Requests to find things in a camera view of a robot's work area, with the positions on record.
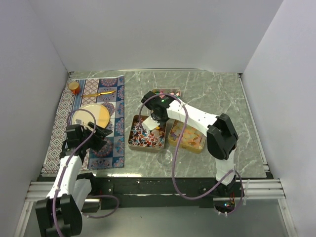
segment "white backdrop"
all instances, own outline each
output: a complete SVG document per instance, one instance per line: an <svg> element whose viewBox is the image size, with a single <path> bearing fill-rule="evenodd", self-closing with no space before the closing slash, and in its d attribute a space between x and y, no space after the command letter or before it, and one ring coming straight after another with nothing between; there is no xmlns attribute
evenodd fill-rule
<svg viewBox="0 0 316 237"><path fill-rule="evenodd" d="M0 236L11 237L43 165L67 72L25 0L0 1Z"/></svg>
<svg viewBox="0 0 316 237"><path fill-rule="evenodd" d="M243 72L282 0L30 0L68 71Z"/></svg>
<svg viewBox="0 0 316 237"><path fill-rule="evenodd" d="M316 233L315 12L315 0L285 0L242 77L300 237Z"/></svg>

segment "blue patterned placemat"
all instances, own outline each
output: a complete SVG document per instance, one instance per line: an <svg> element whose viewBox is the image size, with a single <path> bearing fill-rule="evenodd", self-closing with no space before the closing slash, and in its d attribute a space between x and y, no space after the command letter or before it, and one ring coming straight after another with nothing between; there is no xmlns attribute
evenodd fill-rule
<svg viewBox="0 0 316 237"><path fill-rule="evenodd" d="M107 129L113 131L105 138L107 144L98 152L89 149L81 170L124 167L124 76L116 78L76 79L81 91L74 96L66 85L56 112L54 128L49 143L43 173L56 173L59 169L59 153L65 139L68 114L83 105L97 103L110 113ZM115 90L112 94L84 97L82 95Z"/></svg>

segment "marble surface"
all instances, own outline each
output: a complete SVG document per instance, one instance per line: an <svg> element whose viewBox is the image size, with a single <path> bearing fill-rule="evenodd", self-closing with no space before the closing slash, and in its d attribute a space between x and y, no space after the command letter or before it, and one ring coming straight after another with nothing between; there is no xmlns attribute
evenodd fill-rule
<svg viewBox="0 0 316 237"><path fill-rule="evenodd" d="M100 71L74 72L70 79L125 76L125 167L94 170L99 176L116 177L170 177L171 165L161 167L155 153L132 151L128 147L131 123L138 114L141 99L153 88L179 88L182 100L200 110L220 115L228 114L239 135L234 162L245 178L265 178L263 160L255 136L251 116L237 74L205 71ZM144 108L142 114L149 115ZM168 121L168 131L173 121ZM174 153L167 142L165 149ZM180 149L178 152L177 177L215 177L215 158L206 145L201 154Z"/></svg>

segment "gold spoon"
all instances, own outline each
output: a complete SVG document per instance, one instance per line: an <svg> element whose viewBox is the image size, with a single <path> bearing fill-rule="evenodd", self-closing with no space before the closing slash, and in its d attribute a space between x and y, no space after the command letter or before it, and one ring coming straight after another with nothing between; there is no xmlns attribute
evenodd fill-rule
<svg viewBox="0 0 316 237"><path fill-rule="evenodd" d="M112 94L114 92L116 92L116 90L110 90L110 91L105 91L105 92L98 92L98 93L93 93L93 94L88 94L88 95L82 95L81 97L93 97L93 96L107 95L107 94Z"/></svg>

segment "plate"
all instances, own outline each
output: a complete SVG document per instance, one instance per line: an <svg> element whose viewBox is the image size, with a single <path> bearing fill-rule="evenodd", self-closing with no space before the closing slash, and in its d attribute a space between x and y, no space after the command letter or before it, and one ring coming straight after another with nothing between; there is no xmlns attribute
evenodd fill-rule
<svg viewBox="0 0 316 237"><path fill-rule="evenodd" d="M85 109L95 116L97 125L105 128L110 121L110 113L106 107L101 104L88 104L81 106L80 109ZM71 120L72 124L88 124L94 122L93 117L85 111L76 111Z"/></svg>

